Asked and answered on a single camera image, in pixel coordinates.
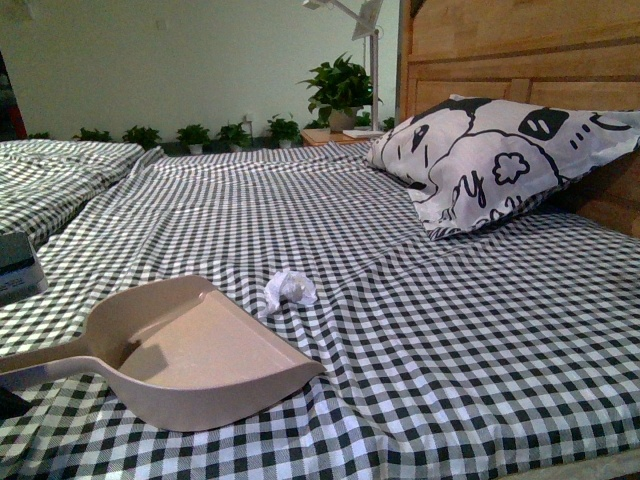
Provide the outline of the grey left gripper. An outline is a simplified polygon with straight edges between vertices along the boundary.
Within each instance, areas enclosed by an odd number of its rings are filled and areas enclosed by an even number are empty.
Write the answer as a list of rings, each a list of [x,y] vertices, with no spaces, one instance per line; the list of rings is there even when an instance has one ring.
[[[44,293],[48,281],[36,250],[24,232],[1,235],[1,304]]]

